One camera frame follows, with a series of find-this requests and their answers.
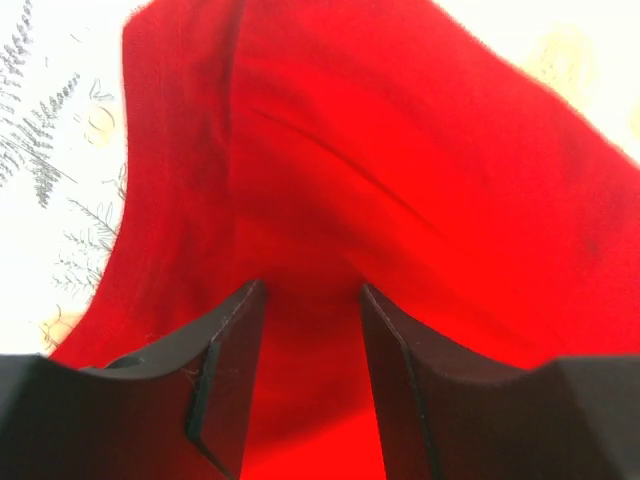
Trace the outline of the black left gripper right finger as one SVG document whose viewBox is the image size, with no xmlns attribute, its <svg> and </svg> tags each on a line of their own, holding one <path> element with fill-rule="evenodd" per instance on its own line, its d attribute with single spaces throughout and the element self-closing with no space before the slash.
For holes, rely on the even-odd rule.
<svg viewBox="0 0 640 480">
<path fill-rule="evenodd" d="M 388 478 L 638 478 L 637 356 L 522 370 L 425 326 L 373 286 L 360 304 Z"/>
</svg>

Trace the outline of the red t shirt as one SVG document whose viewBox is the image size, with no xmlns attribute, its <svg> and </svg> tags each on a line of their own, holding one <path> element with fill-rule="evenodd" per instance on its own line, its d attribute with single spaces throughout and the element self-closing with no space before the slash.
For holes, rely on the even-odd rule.
<svg viewBox="0 0 640 480">
<path fill-rule="evenodd" d="M 119 235 L 58 362 L 268 289 L 242 475 L 384 475 L 370 282 L 497 360 L 639 349 L 639 173 L 428 1 L 155 1 L 122 36 Z"/>
</svg>

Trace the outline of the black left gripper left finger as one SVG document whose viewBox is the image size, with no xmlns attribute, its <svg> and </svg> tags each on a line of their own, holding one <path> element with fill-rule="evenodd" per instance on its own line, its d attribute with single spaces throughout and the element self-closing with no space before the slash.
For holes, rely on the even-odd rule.
<svg viewBox="0 0 640 480">
<path fill-rule="evenodd" d="M 264 324 L 249 282 L 104 368 L 1 359 L 5 479 L 237 479 Z"/>
</svg>

